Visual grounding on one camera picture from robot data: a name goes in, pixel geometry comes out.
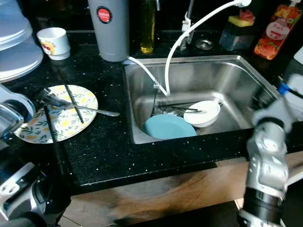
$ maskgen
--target stainless steel sink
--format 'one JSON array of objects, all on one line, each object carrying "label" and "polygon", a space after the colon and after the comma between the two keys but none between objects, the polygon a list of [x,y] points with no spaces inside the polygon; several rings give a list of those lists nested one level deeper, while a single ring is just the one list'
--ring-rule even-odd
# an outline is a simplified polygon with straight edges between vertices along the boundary
[{"label": "stainless steel sink", "polygon": [[[165,87],[166,59],[140,61]],[[131,61],[125,61],[124,67],[132,139],[136,144],[159,141],[141,130],[151,115],[153,82]],[[254,102],[265,102],[277,95],[275,88],[238,55],[174,58],[169,68],[169,82],[171,95],[165,97],[159,92],[157,102],[178,104],[217,100],[222,103],[217,121],[206,128],[196,129],[197,135],[251,128]]]}]

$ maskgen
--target orange bottle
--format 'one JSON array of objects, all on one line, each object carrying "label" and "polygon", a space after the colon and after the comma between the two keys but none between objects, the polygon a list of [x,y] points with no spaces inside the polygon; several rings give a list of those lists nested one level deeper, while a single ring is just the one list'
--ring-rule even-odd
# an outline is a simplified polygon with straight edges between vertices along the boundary
[{"label": "orange bottle", "polygon": [[302,15],[296,7],[301,0],[292,0],[289,6],[279,5],[270,23],[254,49],[262,58],[272,60],[278,54],[286,38]]}]

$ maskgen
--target blue plate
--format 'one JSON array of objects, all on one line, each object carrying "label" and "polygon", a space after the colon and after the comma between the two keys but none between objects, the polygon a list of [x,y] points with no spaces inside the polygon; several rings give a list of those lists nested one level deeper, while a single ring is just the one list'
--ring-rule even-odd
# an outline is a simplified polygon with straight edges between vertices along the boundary
[{"label": "blue plate", "polygon": [[151,117],[144,123],[143,131],[152,137],[165,140],[197,135],[191,124],[172,114]]}]

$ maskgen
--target black countertop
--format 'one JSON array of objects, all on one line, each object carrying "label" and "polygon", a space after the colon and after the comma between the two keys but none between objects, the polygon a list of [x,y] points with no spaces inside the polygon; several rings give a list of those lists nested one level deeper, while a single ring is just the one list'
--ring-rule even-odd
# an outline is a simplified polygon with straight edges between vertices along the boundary
[{"label": "black countertop", "polygon": [[[131,56],[164,58],[177,35],[174,33],[157,35],[155,51],[150,55],[140,53],[138,42],[133,40]],[[218,36],[216,33],[208,33],[208,37],[212,35]],[[246,141],[251,136],[252,129],[133,144],[126,112],[122,64],[101,59],[93,33],[71,33],[69,40],[73,50],[70,58],[52,61],[44,56],[43,62],[36,70],[4,85],[13,92],[31,96],[34,91],[43,87],[62,84],[54,73],[54,68],[59,67],[65,71],[69,84],[85,87],[96,95],[100,109],[121,113],[119,117],[97,114],[84,131],[59,142],[71,194],[208,169],[216,167],[215,161],[247,156]],[[290,56],[282,53],[273,61],[247,53],[241,55],[272,84],[277,83],[278,76],[283,76],[291,60]],[[185,52],[176,52],[174,56],[214,54],[226,52],[217,44],[210,52],[192,46]],[[293,64],[294,68],[303,73],[301,66],[295,62]],[[289,152],[303,150],[303,135],[298,133],[301,129],[303,124],[295,123],[292,133],[287,138]],[[55,158],[52,144],[30,144],[15,136],[8,144],[26,161],[34,162],[47,174],[59,174],[59,163]]]}]

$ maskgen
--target floral plate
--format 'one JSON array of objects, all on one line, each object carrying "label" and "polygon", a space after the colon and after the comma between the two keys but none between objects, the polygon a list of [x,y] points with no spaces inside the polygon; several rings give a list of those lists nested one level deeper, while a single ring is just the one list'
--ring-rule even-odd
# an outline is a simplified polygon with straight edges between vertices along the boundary
[{"label": "floral plate", "polygon": [[[78,105],[98,109],[98,101],[91,91],[76,85],[69,85],[68,87]],[[71,102],[64,85],[50,87],[49,89],[51,93],[54,93],[59,98]],[[96,116],[96,112],[94,111],[79,109],[84,121],[82,124],[74,108],[64,109],[48,106],[48,109],[57,141],[62,141],[78,134],[85,129]],[[22,124],[14,133],[20,139],[29,143],[45,144],[53,142],[43,108],[35,114],[30,122]]]}]

